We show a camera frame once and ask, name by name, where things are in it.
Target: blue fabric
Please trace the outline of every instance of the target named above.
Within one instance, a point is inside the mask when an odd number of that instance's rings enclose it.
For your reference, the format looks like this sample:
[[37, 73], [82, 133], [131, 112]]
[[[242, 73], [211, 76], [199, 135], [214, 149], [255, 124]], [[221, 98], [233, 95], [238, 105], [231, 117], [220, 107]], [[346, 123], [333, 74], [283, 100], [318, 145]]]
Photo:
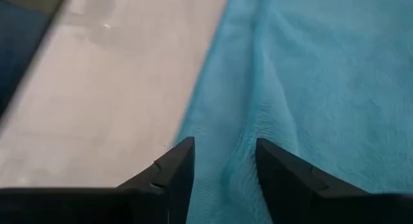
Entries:
[[228, 0], [177, 140], [189, 223], [270, 223], [266, 137], [369, 192], [413, 192], [413, 0]]
[[0, 1], [0, 114], [30, 62], [49, 17]]

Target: beige floor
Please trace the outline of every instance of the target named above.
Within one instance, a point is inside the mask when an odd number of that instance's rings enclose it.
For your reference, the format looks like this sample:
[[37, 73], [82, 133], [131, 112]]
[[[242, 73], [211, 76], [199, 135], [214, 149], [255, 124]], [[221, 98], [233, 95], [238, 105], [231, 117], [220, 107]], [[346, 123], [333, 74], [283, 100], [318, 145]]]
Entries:
[[170, 146], [226, 0], [67, 0], [0, 137], [0, 186], [115, 186]]

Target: dark blue object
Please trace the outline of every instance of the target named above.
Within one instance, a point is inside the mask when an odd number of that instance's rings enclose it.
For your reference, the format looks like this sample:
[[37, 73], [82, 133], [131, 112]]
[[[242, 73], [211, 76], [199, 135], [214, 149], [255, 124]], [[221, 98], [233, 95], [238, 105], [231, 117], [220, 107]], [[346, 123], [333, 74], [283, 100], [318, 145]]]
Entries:
[[47, 29], [50, 18], [0, 1], [0, 115]]

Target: black clamp jaw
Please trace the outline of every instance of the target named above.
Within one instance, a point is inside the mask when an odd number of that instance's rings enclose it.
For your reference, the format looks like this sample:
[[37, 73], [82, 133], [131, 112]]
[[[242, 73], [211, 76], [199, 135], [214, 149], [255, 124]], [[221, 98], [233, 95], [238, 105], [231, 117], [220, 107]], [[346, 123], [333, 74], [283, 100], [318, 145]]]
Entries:
[[194, 160], [188, 137], [117, 188], [4, 188], [0, 223], [185, 223]]
[[412, 195], [369, 194], [266, 139], [256, 164], [274, 223], [413, 223]]
[[[195, 143], [188, 137], [117, 188], [5, 188], [0, 223], [186, 223]], [[413, 223], [413, 196], [368, 194], [265, 139], [256, 165], [274, 223]]]

